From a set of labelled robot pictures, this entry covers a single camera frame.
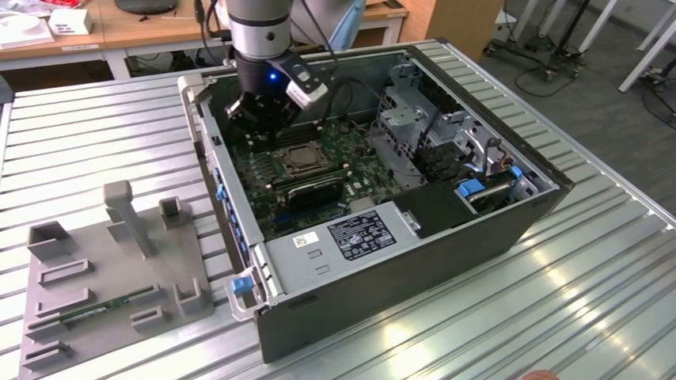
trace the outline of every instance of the wooden desk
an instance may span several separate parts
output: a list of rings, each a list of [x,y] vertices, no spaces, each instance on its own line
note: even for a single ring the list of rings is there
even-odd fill
[[[401,42],[443,37],[478,61],[503,0],[398,0],[409,10]]]
[[[83,8],[89,11],[93,22],[90,34],[86,36],[53,36],[54,41],[47,44],[1,50],[0,70],[102,59],[101,51],[105,49],[105,41],[98,0],[89,1]]]
[[[89,36],[57,36],[57,42],[0,51],[0,71],[23,67],[47,66],[59,63],[102,59],[107,62],[114,79],[130,77],[125,59],[163,51],[202,48],[199,26],[194,21],[191,0],[179,0],[174,11],[149,16],[123,12],[114,6],[114,0],[90,0],[86,5],[94,17],[94,33]],[[366,7],[359,29],[383,29],[382,44],[398,41],[401,23],[407,15],[405,9],[390,9],[385,4]],[[98,45],[87,51],[67,54],[62,46]],[[206,39],[209,46],[221,42]]]

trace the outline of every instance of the white box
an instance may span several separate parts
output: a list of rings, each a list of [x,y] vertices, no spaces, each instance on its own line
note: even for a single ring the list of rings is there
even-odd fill
[[[499,13],[497,14],[495,18],[495,25],[490,33],[490,39],[506,42],[506,40],[509,39],[509,28],[511,30],[515,29],[515,22],[517,19],[514,19],[511,15],[505,14],[502,9],[499,9]]]
[[[91,17],[85,9],[55,9],[49,17],[49,28],[57,36],[89,34]]]
[[[45,44],[47,42],[53,42],[53,38],[45,20],[39,20],[38,26],[21,32],[3,30],[0,27],[0,50]]]

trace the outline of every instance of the power supply label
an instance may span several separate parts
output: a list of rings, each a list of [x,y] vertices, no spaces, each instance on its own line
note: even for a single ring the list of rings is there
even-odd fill
[[[327,232],[347,260],[358,259],[397,242],[375,211],[331,224]]]

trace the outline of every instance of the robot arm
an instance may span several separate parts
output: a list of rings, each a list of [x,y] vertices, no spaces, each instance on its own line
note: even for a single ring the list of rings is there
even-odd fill
[[[327,87],[290,52],[291,38],[345,50],[363,8],[365,0],[218,0],[215,16],[230,30],[241,87],[226,109],[234,125],[271,138],[299,109],[311,107]]]

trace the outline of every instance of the aluminum profile table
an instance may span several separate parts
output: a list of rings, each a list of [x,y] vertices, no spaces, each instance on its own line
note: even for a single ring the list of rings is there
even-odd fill
[[[214,314],[49,378],[517,378],[676,375],[676,222],[449,45],[418,48],[577,186],[513,249],[335,336],[263,364],[251,323],[226,305],[225,246],[191,153],[175,74],[19,93],[0,142],[0,380],[17,376],[27,225],[103,220],[97,187],[134,207],[190,202]]]

